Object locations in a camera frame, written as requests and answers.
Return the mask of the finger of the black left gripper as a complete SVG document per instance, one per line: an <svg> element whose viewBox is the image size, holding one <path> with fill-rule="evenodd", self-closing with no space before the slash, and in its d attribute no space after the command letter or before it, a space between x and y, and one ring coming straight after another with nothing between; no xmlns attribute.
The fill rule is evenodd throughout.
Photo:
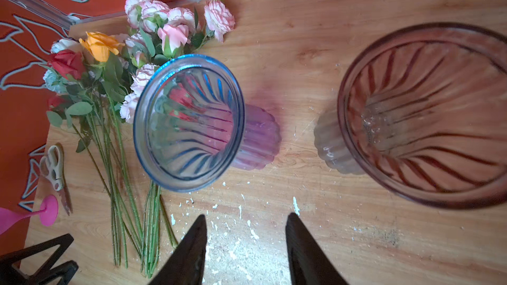
<svg viewBox="0 0 507 285"><path fill-rule="evenodd" d="M75 261L68 261L29 276L21 273L13 265L4 265L1 266L1 284L49 284L52 281L58 281L58 285L69 284L78 268Z"/></svg>
<svg viewBox="0 0 507 285"><path fill-rule="evenodd" d="M1 256L1 269L11 268L16 262L44 252L50 248L57 247L55 252L53 252L53 254L40 267L40 269L51 269L67 248L70 247L73 241L74 238L71 234L64 234L60 237L42 242L41 244L32 245L28 248L5 254Z"/></svg>

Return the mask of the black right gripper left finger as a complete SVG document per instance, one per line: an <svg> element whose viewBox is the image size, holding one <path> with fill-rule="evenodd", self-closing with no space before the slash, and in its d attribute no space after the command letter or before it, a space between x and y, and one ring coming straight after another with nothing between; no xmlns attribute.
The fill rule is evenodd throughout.
<svg viewBox="0 0 507 285"><path fill-rule="evenodd" d="M206 245L206 218L205 215L199 215L174 253L149 284L202 284Z"/></svg>

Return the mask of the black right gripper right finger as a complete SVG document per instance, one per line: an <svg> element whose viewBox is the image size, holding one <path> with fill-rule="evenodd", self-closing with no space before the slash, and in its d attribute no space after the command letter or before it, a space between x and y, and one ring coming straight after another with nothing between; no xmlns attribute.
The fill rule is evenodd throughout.
<svg viewBox="0 0 507 285"><path fill-rule="evenodd" d="M292 284L348 284L294 212L285 232Z"/></svg>

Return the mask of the purple glass vase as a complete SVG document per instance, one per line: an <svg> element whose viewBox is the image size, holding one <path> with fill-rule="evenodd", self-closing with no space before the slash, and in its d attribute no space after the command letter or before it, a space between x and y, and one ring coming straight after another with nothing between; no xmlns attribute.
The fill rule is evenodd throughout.
<svg viewBox="0 0 507 285"><path fill-rule="evenodd" d="M229 168L261 170L279 154L273 115L245 102L232 72L190 54L160 67L146 84L133 120L139 162L158 186L192 192Z"/></svg>

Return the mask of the orange yellow rose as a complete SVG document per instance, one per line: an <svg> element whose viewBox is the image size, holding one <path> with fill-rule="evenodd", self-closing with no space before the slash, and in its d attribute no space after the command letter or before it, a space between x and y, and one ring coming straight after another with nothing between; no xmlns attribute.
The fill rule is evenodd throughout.
<svg viewBox="0 0 507 285"><path fill-rule="evenodd" d="M128 162L121 132L120 106L127 94L127 62L122 57L124 43L115 36L89 32L80 44L87 57L88 78L84 80L84 101L92 111L81 118L98 150L103 168L98 171L110 198L113 260L116 266L128 264L128 248L139 248L137 208L129 181Z"/></svg>

